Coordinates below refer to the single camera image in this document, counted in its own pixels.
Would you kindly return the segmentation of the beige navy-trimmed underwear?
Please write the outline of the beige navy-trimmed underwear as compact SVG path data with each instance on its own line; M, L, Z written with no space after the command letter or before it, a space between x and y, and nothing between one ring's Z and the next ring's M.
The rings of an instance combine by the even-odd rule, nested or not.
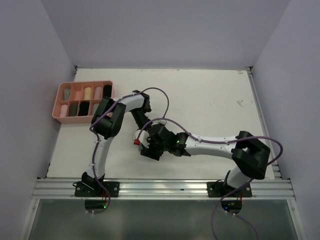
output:
M83 92L83 99L84 100L90 100L92 94L92 88L91 87L85 87Z

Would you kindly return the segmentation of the plain grey underwear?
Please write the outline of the plain grey underwear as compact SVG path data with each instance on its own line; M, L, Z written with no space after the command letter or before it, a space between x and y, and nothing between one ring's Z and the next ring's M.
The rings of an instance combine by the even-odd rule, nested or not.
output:
M71 89L70 88L65 88L63 90L63 100L68 101L70 99L70 94L71 94Z

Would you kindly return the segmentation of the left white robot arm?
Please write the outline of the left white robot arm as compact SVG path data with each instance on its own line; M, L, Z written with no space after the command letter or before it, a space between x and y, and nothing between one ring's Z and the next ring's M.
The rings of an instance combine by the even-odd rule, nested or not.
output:
M110 97L102 99L89 128L96 136L91 163L81 176L81 183L92 196L96 197L103 193L102 181L108 152L113 139L121 130L125 113L130 112L136 125L141 129L149 121L146 113L151 111L150 96L137 90L119 99Z

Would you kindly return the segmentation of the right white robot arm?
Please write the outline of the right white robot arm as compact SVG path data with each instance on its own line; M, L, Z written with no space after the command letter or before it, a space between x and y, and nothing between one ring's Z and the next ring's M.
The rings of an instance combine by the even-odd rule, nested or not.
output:
M161 123L137 130L133 135L142 156L158 161L163 153L176 157L213 156L235 162L227 172L223 192L235 196L249 180L263 180L266 176L270 148L247 131L231 137L193 136L187 132L173 133Z

